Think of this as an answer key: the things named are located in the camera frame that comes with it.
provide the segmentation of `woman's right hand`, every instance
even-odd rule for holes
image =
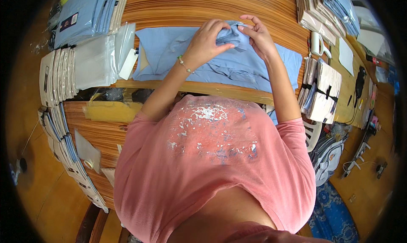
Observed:
[[[271,59],[275,56],[277,52],[276,45],[274,45],[273,39],[270,36],[267,27],[258,19],[258,17],[253,15],[242,15],[239,16],[240,19],[251,20],[254,25],[238,26],[239,31],[250,36],[249,43],[252,45],[254,51],[263,60]]]

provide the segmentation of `pink t-shirt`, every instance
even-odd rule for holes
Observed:
[[[187,95],[160,122],[139,112],[129,124],[114,204],[134,236],[166,242],[217,191],[237,185],[278,230],[307,222],[316,187],[302,119],[276,127],[256,103]]]

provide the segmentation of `white mug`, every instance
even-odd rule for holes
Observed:
[[[324,46],[322,36],[318,32],[311,32],[311,52],[318,56],[322,56],[325,52],[328,58],[332,58],[329,49]]]

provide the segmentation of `blue patterned rug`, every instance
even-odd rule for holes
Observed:
[[[329,181],[317,187],[315,207],[308,224],[314,238],[339,243],[359,241],[353,219]]]

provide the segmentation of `electrical outlet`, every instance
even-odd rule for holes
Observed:
[[[356,199],[356,195],[353,194],[353,195],[349,198],[350,203],[352,203],[355,199]]]

